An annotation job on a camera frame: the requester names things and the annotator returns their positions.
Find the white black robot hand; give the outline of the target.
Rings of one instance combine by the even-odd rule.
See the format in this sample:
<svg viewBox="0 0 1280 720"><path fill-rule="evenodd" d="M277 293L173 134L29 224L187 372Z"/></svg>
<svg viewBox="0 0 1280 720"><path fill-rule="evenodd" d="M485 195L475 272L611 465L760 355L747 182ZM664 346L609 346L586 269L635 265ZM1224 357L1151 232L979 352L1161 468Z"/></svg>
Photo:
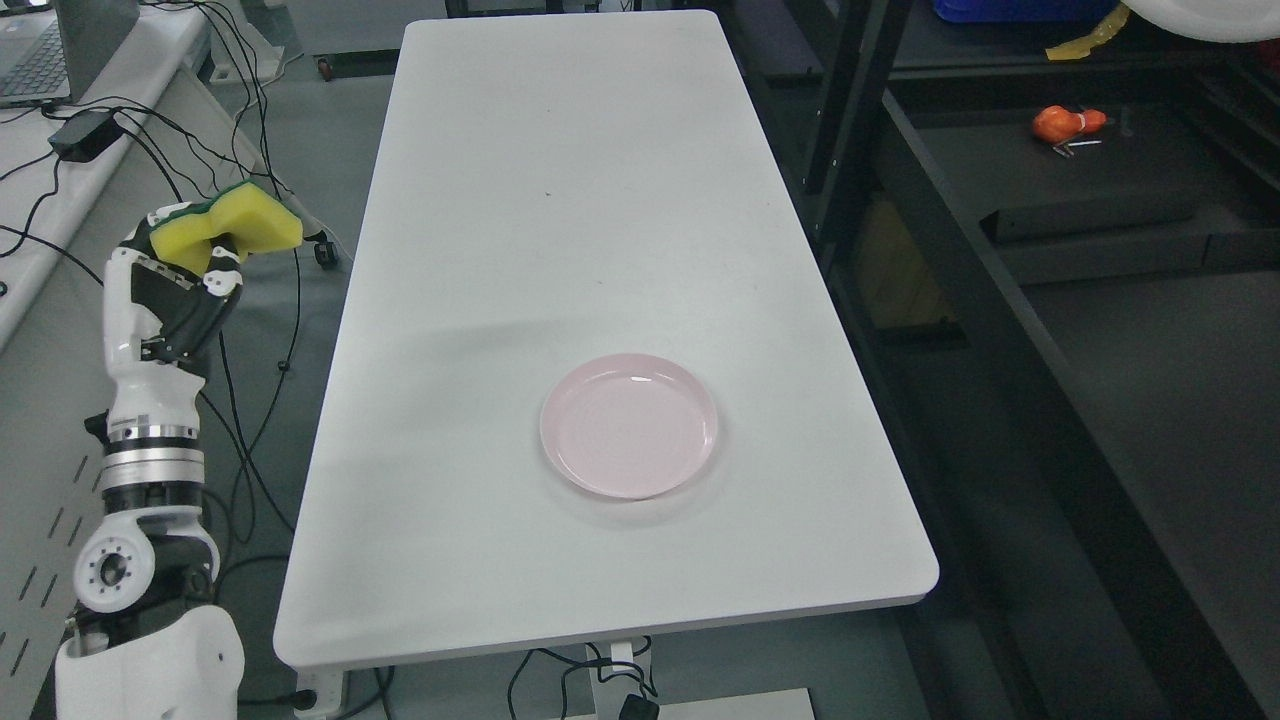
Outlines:
<svg viewBox="0 0 1280 720"><path fill-rule="evenodd" d="M191 447L198 438L206 348L241 297L243 273L229 234L197 241L207 261L202 272L160 259L154 233L189 206L151 211L108 258L102 346L115 391L91 424L105 446L165 438Z"/></svg>

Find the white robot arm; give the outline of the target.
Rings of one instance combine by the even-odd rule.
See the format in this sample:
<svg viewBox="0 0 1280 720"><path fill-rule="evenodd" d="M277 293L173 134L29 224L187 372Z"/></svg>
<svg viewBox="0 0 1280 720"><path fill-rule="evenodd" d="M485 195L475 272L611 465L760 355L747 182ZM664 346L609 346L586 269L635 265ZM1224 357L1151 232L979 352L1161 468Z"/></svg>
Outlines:
<svg viewBox="0 0 1280 720"><path fill-rule="evenodd" d="M54 664L59 719L233 719L244 651L230 614L201 603L146 624L143 612L210 591L221 570L204 525L195 410L90 418L102 443L102 518L72 570L79 609Z"/></svg>

